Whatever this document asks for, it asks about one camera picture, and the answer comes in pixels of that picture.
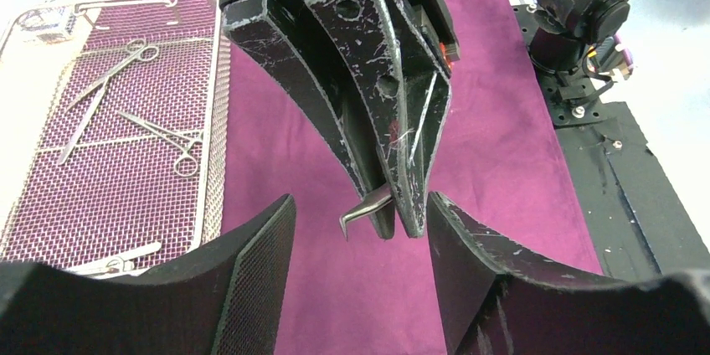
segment scratched black paint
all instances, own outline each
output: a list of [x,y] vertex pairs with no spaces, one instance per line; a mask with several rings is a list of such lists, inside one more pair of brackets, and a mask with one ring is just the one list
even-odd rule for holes
[[708,353],[710,271],[634,284],[562,265],[432,193],[429,240],[448,353]]
[[422,236],[450,101],[440,53],[407,0],[287,1],[264,0],[254,15],[251,0],[230,0],[225,33],[304,111],[361,196],[389,183],[394,203],[372,217],[378,236],[393,237],[395,204],[407,235]]

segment bolt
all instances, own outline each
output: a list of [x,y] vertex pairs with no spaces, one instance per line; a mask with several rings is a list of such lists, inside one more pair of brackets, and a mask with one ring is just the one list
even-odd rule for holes
[[574,108],[572,110],[572,116],[575,118],[584,118],[584,107],[583,106],[578,106],[577,108]]

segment forceps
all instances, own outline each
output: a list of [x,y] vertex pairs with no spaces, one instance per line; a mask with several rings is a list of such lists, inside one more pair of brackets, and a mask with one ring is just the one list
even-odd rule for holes
[[109,69],[106,73],[101,75],[88,87],[83,89],[67,107],[67,111],[72,109],[75,105],[79,104],[84,98],[89,94],[98,90],[100,87],[106,87],[109,80],[115,75],[118,75],[123,69],[125,69],[129,64],[135,61],[138,62],[150,62],[154,60],[160,53],[160,49],[157,45],[150,45],[145,39],[133,39],[131,42],[126,44],[126,52],[129,54],[125,59],[116,64],[114,67]]
[[84,263],[83,265],[69,267],[66,270],[76,275],[84,276],[116,274],[126,271],[133,271],[136,269],[136,263],[133,261],[134,259],[152,255],[158,252],[161,247],[162,244],[160,242],[153,242],[135,249],[127,250],[118,255],[90,261],[89,263]]
[[[139,118],[138,116],[131,115],[123,111],[116,111],[116,113],[120,116],[123,116],[128,121],[131,121],[136,125],[142,127],[143,129],[146,129],[147,131],[151,132],[152,134],[160,137],[164,141],[167,141],[168,143],[174,145],[175,147],[180,149],[181,152],[183,152],[182,154],[180,154],[180,157],[175,160],[175,165],[173,165],[172,167],[172,169],[178,176],[181,176],[183,178],[189,178],[198,173],[199,162],[195,157],[193,157],[192,154],[190,154],[190,150],[192,150],[197,143],[202,143],[202,133],[200,133],[197,137],[184,136],[174,131],[169,131],[168,129],[162,126],[156,125],[155,123]],[[183,146],[180,143],[174,141],[173,138],[186,140],[188,141],[188,144],[186,146]],[[192,168],[192,171],[180,172],[180,164],[182,162],[193,163],[194,168]]]

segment magenta fabric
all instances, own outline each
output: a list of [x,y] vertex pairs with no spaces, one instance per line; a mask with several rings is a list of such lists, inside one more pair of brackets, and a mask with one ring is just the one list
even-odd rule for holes
[[[600,273],[508,0],[446,0],[462,50],[431,189],[529,248]],[[358,200],[325,142],[233,49],[223,232],[283,193],[298,219],[278,354],[445,353],[427,239],[379,240],[341,213]]]

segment orange component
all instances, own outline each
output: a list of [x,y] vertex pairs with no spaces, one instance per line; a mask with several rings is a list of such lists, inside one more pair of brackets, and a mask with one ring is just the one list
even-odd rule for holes
[[449,58],[446,56],[446,47],[444,46],[444,43],[439,44],[439,48],[441,49],[441,54],[444,55],[444,60],[446,61],[446,64],[449,65],[449,70],[454,69],[454,63],[449,60]]

